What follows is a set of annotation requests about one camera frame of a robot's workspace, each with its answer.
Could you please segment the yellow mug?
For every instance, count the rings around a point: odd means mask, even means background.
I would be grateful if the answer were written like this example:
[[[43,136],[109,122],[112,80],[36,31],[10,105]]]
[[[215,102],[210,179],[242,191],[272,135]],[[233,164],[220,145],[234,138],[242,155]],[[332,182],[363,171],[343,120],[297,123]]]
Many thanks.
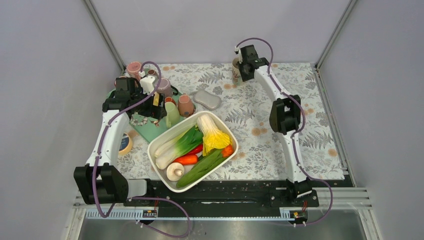
[[[160,106],[160,94],[155,92],[153,95],[152,105],[159,107]]]

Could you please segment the cream floral mug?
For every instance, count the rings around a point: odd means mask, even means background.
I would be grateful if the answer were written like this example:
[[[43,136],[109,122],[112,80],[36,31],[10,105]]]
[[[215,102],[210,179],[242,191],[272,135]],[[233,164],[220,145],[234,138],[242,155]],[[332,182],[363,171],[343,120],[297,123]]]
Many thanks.
[[[232,66],[232,79],[234,81],[237,81],[241,77],[238,57],[232,60],[231,66]]]

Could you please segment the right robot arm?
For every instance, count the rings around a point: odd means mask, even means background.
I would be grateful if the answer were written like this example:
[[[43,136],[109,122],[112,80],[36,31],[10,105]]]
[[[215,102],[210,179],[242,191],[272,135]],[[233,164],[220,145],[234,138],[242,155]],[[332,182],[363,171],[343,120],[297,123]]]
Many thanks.
[[[293,206],[301,205],[312,193],[310,180],[304,173],[300,153],[299,131],[302,129],[303,111],[300,97],[290,94],[277,80],[271,64],[265,57],[260,58],[254,45],[235,47],[241,79],[255,80],[272,101],[269,114],[271,129],[278,133],[287,164],[287,201]]]

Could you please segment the light green mug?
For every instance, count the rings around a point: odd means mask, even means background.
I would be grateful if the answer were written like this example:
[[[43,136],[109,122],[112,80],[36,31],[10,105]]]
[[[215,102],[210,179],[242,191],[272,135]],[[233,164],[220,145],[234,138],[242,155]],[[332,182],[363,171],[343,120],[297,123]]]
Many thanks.
[[[180,113],[173,102],[166,102],[164,106],[166,110],[165,125],[170,129],[180,122]]]

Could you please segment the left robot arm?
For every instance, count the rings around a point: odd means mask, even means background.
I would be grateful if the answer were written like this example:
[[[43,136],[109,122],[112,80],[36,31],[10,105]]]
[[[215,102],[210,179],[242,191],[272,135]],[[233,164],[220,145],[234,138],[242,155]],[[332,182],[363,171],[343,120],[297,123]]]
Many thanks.
[[[125,129],[134,114],[160,120],[166,116],[164,95],[154,88],[144,92],[139,80],[118,77],[115,90],[102,104],[101,128],[85,165],[73,172],[74,180],[87,205],[125,203],[136,199],[144,206],[152,204],[155,192],[145,179],[128,180],[116,168]]]

